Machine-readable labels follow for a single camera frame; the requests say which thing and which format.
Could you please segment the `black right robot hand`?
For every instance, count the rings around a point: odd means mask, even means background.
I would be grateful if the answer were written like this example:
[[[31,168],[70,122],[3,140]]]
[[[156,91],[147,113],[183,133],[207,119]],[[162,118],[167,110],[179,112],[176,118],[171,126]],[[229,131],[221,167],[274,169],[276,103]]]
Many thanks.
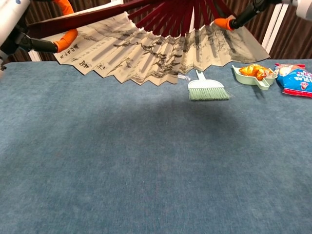
[[[258,13],[263,12],[270,5],[282,3],[282,0],[253,0],[236,18],[217,18],[213,21],[216,26],[225,30],[235,30],[254,18]]]

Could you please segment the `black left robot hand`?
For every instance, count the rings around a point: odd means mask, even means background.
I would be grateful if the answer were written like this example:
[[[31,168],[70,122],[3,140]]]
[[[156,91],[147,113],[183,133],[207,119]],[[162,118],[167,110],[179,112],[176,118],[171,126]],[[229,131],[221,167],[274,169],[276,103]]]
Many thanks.
[[[37,52],[59,53],[68,48],[78,36],[77,29],[71,29],[60,40],[54,42],[29,37],[25,23],[25,15],[28,8],[3,45],[0,46],[0,75],[6,69],[3,65],[4,61],[9,55],[14,54],[18,48],[22,48],[27,52],[34,50]]]

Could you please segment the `red-ribbed paper folding fan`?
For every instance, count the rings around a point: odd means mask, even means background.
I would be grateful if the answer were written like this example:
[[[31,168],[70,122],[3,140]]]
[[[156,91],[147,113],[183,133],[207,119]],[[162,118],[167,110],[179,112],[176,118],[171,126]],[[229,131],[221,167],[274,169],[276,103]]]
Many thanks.
[[[122,83],[175,84],[178,74],[192,69],[255,63],[268,56],[245,26],[230,31],[213,24],[217,18],[236,18],[224,0],[119,0],[79,12],[72,11],[69,0],[52,1],[63,15],[30,24],[29,36],[54,42],[77,29],[73,43],[55,58],[82,74],[93,71]]]

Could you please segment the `green mini hand broom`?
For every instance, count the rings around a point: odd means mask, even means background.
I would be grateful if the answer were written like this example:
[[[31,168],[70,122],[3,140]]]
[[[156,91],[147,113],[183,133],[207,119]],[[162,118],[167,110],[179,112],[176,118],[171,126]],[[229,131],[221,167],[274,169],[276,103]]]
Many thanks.
[[[224,85],[213,79],[206,79],[202,71],[196,70],[196,80],[188,84],[189,99],[191,101],[229,100],[230,95]]]

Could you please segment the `brown pleated curtain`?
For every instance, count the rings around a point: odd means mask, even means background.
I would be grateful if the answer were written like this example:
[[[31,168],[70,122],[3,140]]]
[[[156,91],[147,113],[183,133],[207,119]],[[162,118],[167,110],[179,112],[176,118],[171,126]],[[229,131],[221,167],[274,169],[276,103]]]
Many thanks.
[[[69,0],[74,11],[110,3],[111,0]],[[262,14],[246,24],[246,28],[262,43],[266,29],[273,14],[270,6]],[[53,2],[31,2],[26,15],[28,24],[56,18],[62,15],[60,8]],[[279,28],[270,51],[272,59],[312,59],[312,22],[300,19],[295,14],[295,8],[289,6]]]

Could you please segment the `orange crumpled snack wrapper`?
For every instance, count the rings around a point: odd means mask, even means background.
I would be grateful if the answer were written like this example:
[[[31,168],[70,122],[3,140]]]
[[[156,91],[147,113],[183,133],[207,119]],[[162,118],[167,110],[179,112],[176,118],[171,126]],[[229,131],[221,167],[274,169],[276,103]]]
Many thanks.
[[[244,76],[256,77],[258,80],[262,80],[273,74],[273,71],[269,68],[263,67],[259,64],[252,64],[239,68],[239,72]]]

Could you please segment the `green mini dustpan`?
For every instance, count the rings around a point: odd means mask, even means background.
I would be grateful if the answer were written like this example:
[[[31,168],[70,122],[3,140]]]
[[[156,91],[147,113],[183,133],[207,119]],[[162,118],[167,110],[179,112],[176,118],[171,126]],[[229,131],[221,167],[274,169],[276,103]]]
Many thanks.
[[[253,85],[257,86],[260,90],[268,90],[270,86],[277,79],[277,73],[273,72],[269,74],[267,77],[264,77],[262,80],[258,80],[256,77],[245,76],[239,72],[239,68],[232,65],[232,69],[234,71],[234,75],[236,80],[245,85]]]

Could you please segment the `blue and red snack bag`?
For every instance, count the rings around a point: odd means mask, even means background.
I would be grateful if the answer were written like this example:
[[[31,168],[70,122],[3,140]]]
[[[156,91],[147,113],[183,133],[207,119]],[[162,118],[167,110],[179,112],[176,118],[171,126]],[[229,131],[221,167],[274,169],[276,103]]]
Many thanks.
[[[277,84],[284,94],[312,98],[312,73],[304,64],[275,64]]]

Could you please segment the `blue velvet table cover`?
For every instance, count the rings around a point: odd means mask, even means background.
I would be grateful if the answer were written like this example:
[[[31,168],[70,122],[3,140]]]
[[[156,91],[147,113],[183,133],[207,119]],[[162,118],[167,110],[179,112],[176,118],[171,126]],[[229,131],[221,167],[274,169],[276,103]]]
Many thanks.
[[[0,79],[0,234],[312,234],[312,98],[192,102],[56,62]]]

